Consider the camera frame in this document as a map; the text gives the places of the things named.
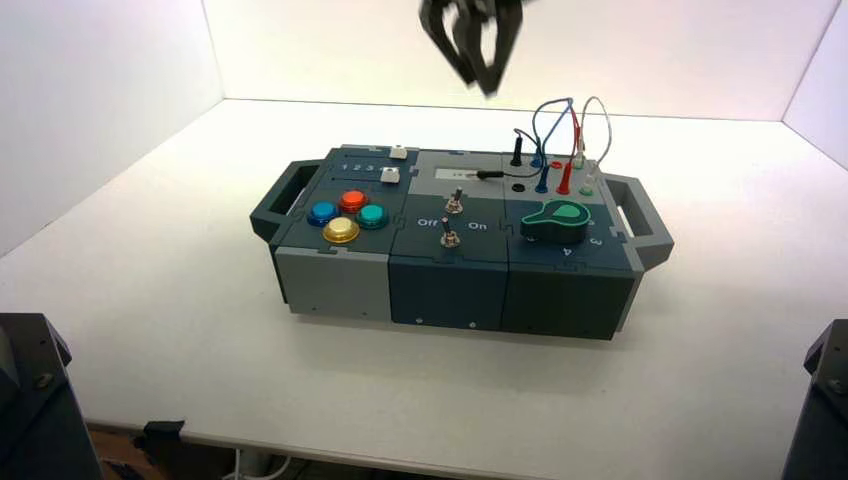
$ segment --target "yellow button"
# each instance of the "yellow button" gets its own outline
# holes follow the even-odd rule
[[[347,243],[359,236],[359,225],[347,217],[338,217],[330,220],[322,233],[328,242]]]

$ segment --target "white wire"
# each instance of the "white wire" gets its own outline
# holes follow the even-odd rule
[[[224,475],[223,477],[221,477],[221,480],[238,480],[238,478],[236,478],[236,475],[238,474],[238,471],[239,471],[238,462],[239,462],[239,453],[238,453],[238,450],[236,450],[236,471],[233,472],[233,473],[229,473],[227,475]],[[289,464],[291,464],[291,457],[286,457],[286,461],[283,462],[283,466],[281,466],[274,473],[270,473],[268,475],[265,475],[264,477],[254,477],[252,475],[241,475],[241,478],[243,480],[274,480],[275,478],[278,478],[280,475],[285,473],[286,469],[289,468]]]
[[[607,153],[609,153],[609,149],[612,146],[612,122],[610,121],[609,114],[607,113],[607,107],[604,106],[604,102],[601,101],[598,97],[589,97],[586,100],[586,103],[583,104],[583,113],[580,114],[580,142],[577,144],[578,146],[583,144],[583,136],[586,133],[586,109],[589,108],[589,103],[595,100],[598,102],[598,105],[601,106],[601,110],[604,111],[604,117],[607,119],[607,148],[604,149],[604,153],[598,158],[598,165],[601,164],[601,161],[606,158]]]

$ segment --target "white backdrop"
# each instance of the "white backdrop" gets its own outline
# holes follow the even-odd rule
[[[838,0],[535,0],[499,96],[466,90],[419,0],[205,0],[228,98],[780,120]]]
[[[0,2],[0,256],[221,99],[202,7]]]
[[[848,4],[833,17],[784,121],[848,168]]]

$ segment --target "red plug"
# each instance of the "red plug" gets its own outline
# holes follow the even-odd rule
[[[565,169],[562,171],[562,181],[559,182],[557,193],[560,195],[568,195],[569,183],[571,183],[571,161],[565,164]]]

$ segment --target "gray handle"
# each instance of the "gray handle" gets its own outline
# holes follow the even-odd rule
[[[674,240],[639,179],[607,174],[603,178],[613,201],[627,216],[633,231],[630,243],[635,247],[645,271],[668,260]]]

